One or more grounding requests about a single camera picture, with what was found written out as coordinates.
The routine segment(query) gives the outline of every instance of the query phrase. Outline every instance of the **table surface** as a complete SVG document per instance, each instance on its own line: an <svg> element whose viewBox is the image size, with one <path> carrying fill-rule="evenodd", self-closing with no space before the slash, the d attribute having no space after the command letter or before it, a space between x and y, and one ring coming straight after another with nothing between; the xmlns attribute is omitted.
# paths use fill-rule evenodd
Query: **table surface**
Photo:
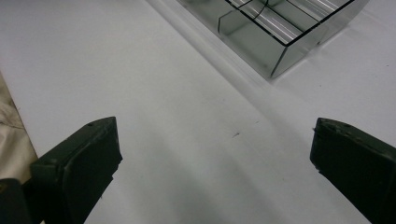
<svg viewBox="0 0 396 224"><path fill-rule="evenodd" d="M274 80L172 1L0 0L0 70L37 154L117 117L124 160L86 223L368 223L310 162L312 128L396 146L396 1Z"/></svg>

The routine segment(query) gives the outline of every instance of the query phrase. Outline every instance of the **beige fabric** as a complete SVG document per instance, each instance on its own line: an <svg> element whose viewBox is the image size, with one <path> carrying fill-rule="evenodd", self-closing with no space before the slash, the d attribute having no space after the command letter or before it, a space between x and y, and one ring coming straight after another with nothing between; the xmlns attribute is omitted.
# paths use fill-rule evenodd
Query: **beige fabric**
<svg viewBox="0 0 396 224"><path fill-rule="evenodd" d="M0 179L30 178L29 164L37 159L29 136L0 73Z"/></svg>

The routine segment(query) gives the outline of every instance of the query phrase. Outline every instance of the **acrylic organizer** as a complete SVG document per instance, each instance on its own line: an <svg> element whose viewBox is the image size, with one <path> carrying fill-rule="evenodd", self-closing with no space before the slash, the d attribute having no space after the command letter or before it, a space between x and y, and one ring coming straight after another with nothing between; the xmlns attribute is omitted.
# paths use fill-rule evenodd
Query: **acrylic organizer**
<svg viewBox="0 0 396 224"><path fill-rule="evenodd" d="M263 77L345 27L369 0L178 0Z"/></svg>

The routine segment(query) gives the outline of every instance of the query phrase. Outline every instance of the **small dark speck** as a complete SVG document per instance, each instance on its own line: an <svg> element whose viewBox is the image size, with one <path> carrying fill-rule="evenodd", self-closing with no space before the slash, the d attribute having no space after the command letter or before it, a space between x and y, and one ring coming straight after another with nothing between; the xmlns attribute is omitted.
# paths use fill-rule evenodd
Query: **small dark speck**
<svg viewBox="0 0 396 224"><path fill-rule="evenodd" d="M235 138L235 137L238 136L239 134L241 134L241 133L236 133L236 134L234 134L234 135L233 135L233 138Z"/></svg>

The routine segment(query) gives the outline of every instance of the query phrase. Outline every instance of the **white tabletop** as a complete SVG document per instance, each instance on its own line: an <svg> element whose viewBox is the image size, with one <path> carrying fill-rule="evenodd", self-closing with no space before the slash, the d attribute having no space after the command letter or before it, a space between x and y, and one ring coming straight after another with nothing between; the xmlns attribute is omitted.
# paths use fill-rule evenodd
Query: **white tabletop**
<svg viewBox="0 0 396 224"><path fill-rule="evenodd" d="M39 156L117 117L124 160L86 223L368 223L310 162L312 128L396 146L396 1L275 80L150 3L0 1L0 70Z"/></svg>

